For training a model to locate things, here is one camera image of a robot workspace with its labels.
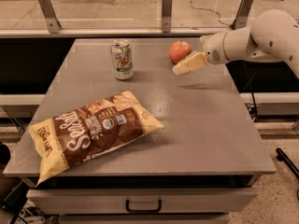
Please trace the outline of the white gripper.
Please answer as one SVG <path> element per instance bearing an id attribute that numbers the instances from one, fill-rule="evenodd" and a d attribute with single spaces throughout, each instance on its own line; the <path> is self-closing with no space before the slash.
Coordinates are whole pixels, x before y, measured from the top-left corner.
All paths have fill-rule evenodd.
<path id="1" fill-rule="evenodd" d="M 208 64 L 227 63 L 228 58 L 224 50 L 224 39 L 226 33 L 216 33 L 214 35 L 202 35 L 200 41 L 202 43 L 203 52 L 193 51 L 185 59 L 177 63 L 172 71 L 175 75 L 182 75 L 193 70 L 203 68 Z"/>

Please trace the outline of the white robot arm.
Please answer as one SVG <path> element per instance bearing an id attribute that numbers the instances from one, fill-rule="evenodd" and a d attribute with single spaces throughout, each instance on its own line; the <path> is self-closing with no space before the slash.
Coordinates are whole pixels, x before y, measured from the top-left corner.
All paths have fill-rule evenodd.
<path id="1" fill-rule="evenodd" d="M 272 9 L 251 26 L 200 37 L 202 51 L 194 51 L 176 64 L 175 75 L 189 73 L 208 63 L 231 61 L 284 62 L 299 77 L 299 25 L 287 12 Z"/>

